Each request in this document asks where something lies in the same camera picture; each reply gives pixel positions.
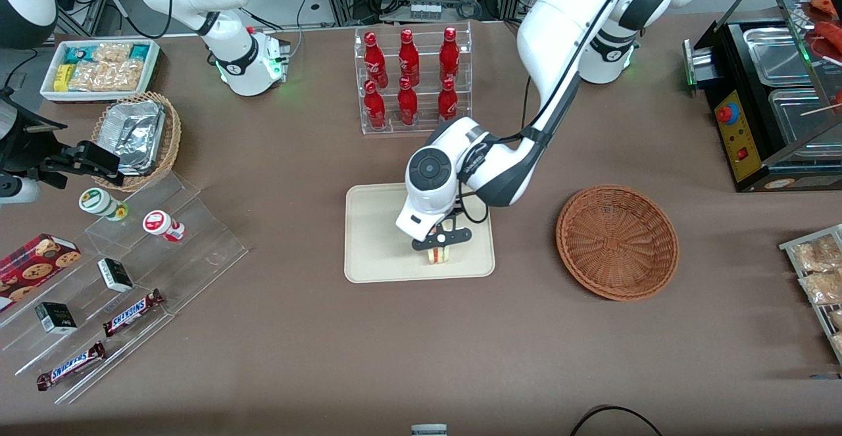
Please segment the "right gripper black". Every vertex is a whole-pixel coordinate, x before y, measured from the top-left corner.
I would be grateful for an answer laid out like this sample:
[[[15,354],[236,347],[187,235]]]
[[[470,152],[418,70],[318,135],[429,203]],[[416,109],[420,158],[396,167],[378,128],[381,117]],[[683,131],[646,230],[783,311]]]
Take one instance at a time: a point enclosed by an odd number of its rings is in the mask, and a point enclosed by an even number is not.
[[[66,124],[44,118],[13,101],[12,91],[2,91],[2,173],[3,182],[24,179],[45,182],[65,189],[65,174],[95,176],[114,186],[124,185],[118,170],[120,158],[92,141],[65,146],[55,139],[55,131]]]

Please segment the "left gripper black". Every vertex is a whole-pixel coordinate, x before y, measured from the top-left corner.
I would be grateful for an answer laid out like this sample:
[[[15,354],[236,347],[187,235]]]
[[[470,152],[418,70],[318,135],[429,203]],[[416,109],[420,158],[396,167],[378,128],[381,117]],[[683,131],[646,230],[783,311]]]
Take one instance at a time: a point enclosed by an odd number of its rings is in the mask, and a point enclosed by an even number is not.
[[[444,249],[451,245],[471,241],[472,230],[457,224],[458,218],[465,212],[463,207],[452,209],[430,230],[433,235],[427,235],[424,239],[412,239],[412,248],[416,251],[427,251],[432,256],[444,256]]]

